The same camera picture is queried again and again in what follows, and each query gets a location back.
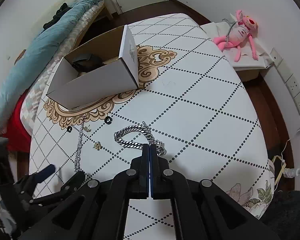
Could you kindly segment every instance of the white wall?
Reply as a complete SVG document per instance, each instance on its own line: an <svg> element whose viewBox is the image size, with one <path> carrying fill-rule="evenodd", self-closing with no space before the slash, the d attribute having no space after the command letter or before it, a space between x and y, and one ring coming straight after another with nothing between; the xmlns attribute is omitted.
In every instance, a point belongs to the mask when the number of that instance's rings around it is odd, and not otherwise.
<svg viewBox="0 0 300 240"><path fill-rule="evenodd" d="M33 39L32 25L58 0L5 0L0 6L0 86ZM110 1L111 13L115 12Z"/></svg>
<svg viewBox="0 0 300 240"><path fill-rule="evenodd" d="M242 9L259 24L258 38L268 51L275 47L285 59L300 85L300 10L293 0L178 0L207 17L220 22ZM290 138L300 128L294 102L275 69L265 76L280 107ZM294 163L300 167L300 136L292 140ZM300 190L300 177L296 178Z"/></svg>

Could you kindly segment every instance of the white cloth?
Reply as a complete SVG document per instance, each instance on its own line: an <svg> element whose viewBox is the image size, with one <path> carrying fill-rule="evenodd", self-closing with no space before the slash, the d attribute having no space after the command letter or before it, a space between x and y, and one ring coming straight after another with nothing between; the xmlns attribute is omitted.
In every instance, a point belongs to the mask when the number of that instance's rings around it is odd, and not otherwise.
<svg viewBox="0 0 300 240"><path fill-rule="evenodd" d="M205 25L201 25L200 27L211 39L226 35L230 28L230 26L226 22L220 22L220 23L212 22ZM238 27L239 27L238 24L235 24L233 29ZM266 69L273 62L269 54L261 46L259 39L253 38L253 41L256 46L258 60L254 60L252 58L251 46L248 39L245 39L245 41L240 44L241 57L238 62L234 62L235 55L237 54L237 48L224 49L223 54L226 56L231 66L236 71L248 70L248 69Z"/></svg>

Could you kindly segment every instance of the plastic bottle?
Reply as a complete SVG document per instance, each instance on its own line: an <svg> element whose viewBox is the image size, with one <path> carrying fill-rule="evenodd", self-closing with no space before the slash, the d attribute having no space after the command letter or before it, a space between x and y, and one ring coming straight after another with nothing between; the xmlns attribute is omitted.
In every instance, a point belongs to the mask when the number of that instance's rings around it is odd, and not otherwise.
<svg viewBox="0 0 300 240"><path fill-rule="evenodd" d="M283 176L285 178L294 178L300 176L300 168L293 168L293 169L285 168L283 172Z"/></svg>

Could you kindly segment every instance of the black fluffy rug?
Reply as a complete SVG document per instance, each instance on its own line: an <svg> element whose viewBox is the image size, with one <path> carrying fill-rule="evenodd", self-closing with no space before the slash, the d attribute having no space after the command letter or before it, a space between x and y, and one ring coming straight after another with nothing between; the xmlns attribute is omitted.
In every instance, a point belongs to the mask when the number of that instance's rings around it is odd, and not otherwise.
<svg viewBox="0 0 300 240"><path fill-rule="evenodd" d="M281 240L300 240L300 191L275 192L260 221Z"/></svg>

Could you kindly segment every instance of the pink panther plush toy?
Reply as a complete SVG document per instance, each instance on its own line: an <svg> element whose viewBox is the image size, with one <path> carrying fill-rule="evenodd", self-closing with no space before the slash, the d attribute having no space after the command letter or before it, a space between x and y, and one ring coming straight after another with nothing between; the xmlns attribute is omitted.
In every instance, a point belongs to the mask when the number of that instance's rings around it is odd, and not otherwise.
<svg viewBox="0 0 300 240"><path fill-rule="evenodd" d="M216 37L213 39L213 42L218 45L218 48L223 51L224 48L233 48L237 47L238 52L235 55L234 62L238 62L241 57L241 47L240 43L243 42L247 37L249 39L252 57L254 60L258 60L258 55L256 52L256 47L254 45L251 32L256 32L258 30L258 24L255 20L249 16L244 16L242 10L235 12L235 15L238 20L238 26L234 27L230 34L228 43L226 42L226 36Z"/></svg>

